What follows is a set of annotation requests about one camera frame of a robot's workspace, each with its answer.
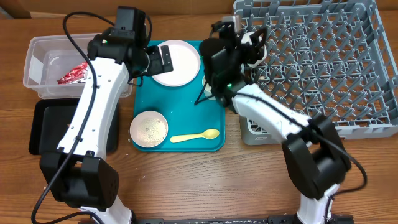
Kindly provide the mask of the red snack wrapper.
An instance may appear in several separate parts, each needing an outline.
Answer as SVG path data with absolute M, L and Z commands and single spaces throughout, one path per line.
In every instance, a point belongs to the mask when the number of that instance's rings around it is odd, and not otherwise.
M 59 85 L 84 83 L 88 73 L 88 63 L 84 62 L 70 70 L 64 77 L 59 79 L 57 83 Z

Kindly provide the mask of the white paper cup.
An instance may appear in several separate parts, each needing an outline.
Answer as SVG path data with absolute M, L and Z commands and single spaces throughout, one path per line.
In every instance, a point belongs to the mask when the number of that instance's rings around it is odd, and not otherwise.
M 211 86 L 209 86 L 208 83 L 205 85 L 205 82 L 206 82 L 206 78 L 203 77 L 203 78 L 202 78 L 202 86 L 205 87 L 205 89 L 203 90 L 203 93 L 202 93 L 202 95 L 201 95 L 201 98 L 206 98 L 206 97 L 212 95 L 212 93 L 211 93 Z

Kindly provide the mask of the small white bowl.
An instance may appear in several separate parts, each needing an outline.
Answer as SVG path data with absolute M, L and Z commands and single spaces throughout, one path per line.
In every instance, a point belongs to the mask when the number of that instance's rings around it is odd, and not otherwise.
M 267 57 L 266 47 L 267 29 L 245 33 L 240 42 L 243 48 L 243 63 L 255 68 L 265 61 Z

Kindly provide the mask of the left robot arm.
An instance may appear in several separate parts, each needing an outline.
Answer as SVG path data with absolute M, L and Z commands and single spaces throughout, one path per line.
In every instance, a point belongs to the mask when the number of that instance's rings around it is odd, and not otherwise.
M 82 54 L 88 75 L 70 127 L 56 150 L 40 159 L 48 186 L 34 207 L 33 223 L 48 193 L 96 223 L 136 222 L 118 197 L 119 174 L 106 162 L 106 145 L 127 83 L 171 71 L 168 46 L 149 45 L 149 39 L 144 31 L 110 27 L 88 42 Z

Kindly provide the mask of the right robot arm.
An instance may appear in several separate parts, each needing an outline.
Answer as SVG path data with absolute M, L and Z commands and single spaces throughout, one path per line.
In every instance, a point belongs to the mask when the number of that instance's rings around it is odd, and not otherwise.
M 330 223 L 334 196 L 351 169 L 333 123 L 311 118 L 265 94 L 243 65 L 258 66 L 267 57 L 266 29 L 236 33 L 225 29 L 199 46 L 206 84 L 224 107 L 254 121 L 281 144 L 289 177 L 301 193 L 297 223 Z

